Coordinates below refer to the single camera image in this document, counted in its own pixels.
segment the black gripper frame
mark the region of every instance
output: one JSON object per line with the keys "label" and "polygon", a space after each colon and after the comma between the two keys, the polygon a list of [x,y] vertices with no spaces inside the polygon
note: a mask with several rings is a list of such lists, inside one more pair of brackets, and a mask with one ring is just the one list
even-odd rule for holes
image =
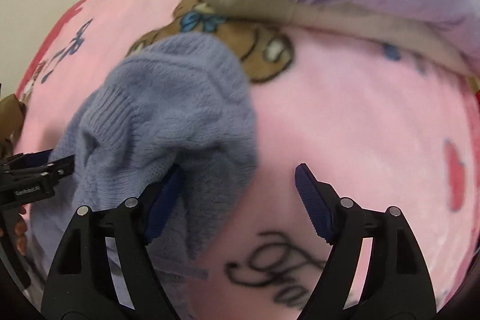
{"label": "black gripper frame", "polygon": [[[325,269],[298,320],[434,318],[435,296],[427,265],[400,209],[362,209],[351,199],[341,199],[329,184],[315,182],[332,212],[335,237]],[[359,303],[344,309],[364,238],[373,238],[365,285]]]}
{"label": "black gripper frame", "polygon": [[[50,268],[42,315],[48,320],[180,320],[154,271],[146,247],[148,214],[175,175],[147,186],[115,209],[77,209]],[[123,278],[134,309],[119,303],[105,238],[115,238]]]}
{"label": "black gripper frame", "polygon": [[0,246],[9,265],[23,289],[30,286],[30,277],[24,268],[21,255],[15,249],[6,213],[12,209],[55,195],[54,186],[61,178],[74,171],[74,157],[68,156],[49,163],[51,150],[18,154],[0,160],[0,228],[3,237]]}

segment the cream fabric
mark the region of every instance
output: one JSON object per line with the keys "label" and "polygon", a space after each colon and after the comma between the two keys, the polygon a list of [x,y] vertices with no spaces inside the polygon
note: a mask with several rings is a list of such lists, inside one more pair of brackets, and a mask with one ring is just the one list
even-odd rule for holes
{"label": "cream fabric", "polygon": [[204,0],[225,16],[320,29],[390,43],[465,76],[473,73],[459,51],[427,24],[380,14],[351,3],[296,4],[290,0]]}

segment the cartoon character print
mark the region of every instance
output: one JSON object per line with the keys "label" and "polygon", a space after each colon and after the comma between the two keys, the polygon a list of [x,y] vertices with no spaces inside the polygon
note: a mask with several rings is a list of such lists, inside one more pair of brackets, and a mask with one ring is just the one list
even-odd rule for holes
{"label": "cartoon character print", "polygon": [[178,33],[213,34],[240,59],[252,83],[264,83],[285,71],[294,60],[290,39],[280,29],[261,22],[227,19],[215,14],[202,0],[182,0],[173,12],[174,21],[138,39],[127,55]]}

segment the metal screw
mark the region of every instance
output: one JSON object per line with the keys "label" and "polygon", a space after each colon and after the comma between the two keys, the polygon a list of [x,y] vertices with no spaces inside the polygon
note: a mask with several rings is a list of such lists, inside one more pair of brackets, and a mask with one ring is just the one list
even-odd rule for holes
{"label": "metal screw", "polygon": [[125,201],[125,206],[128,208],[134,208],[138,205],[138,200],[136,198],[129,198]]}
{"label": "metal screw", "polygon": [[396,206],[392,206],[388,211],[392,216],[395,216],[395,217],[398,217],[400,214],[402,214],[402,211]]}
{"label": "metal screw", "polygon": [[351,208],[353,206],[353,201],[350,198],[342,198],[340,200],[340,205],[344,208]]}
{"label": "metal screw", "polygon": [[81,206],[77,209],[77,215],[85,216],[88,213],[88,206]]}

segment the pink fleece blanket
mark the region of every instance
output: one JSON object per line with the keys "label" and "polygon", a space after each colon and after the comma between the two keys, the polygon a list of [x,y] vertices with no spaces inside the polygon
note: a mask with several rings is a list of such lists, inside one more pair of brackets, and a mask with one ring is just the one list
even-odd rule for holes
{"label": "pink fleece blanket", "polygon": [[[84,99],[139,37],[172,21],[179,1],[81,0],[69,10],[22,83],[31,97],[17,151],[53,148]],[[299,28],[281,33],[293,48],[291,65],[251,88],[259,167],[198,261],[210,270],[208,281],[190,284],[198,318],[298,316],[330,251],[295,189],[300,163],[364,208],[403,210],[441,306],[464,277],[479,233],[473,94],[461,77],[389,45]],[[280,56],[279,42],[263,49]],[[350,303],[368,251],[366,243]],[[279,274],[286,278],[273,283]]]}

